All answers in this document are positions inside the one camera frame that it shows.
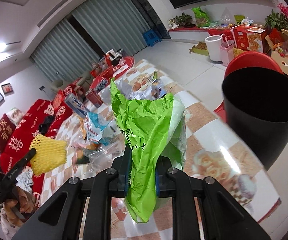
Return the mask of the left hand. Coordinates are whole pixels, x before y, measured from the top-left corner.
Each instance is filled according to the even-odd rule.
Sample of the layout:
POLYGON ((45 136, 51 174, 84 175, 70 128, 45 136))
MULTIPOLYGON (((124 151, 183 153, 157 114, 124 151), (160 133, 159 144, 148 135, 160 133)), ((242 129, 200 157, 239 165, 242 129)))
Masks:
POLYGON ((3 209, 6 214, 7 221, 13 226, 21 227, 24 222, 19 216, 13 211, 16 208, 19 213, 33 214, 37 210, 35 205, 36 198, 29 192, 24 191, 18 186, 15 186, 17 190, 16 199, 7 199, 3 204, 3 209))

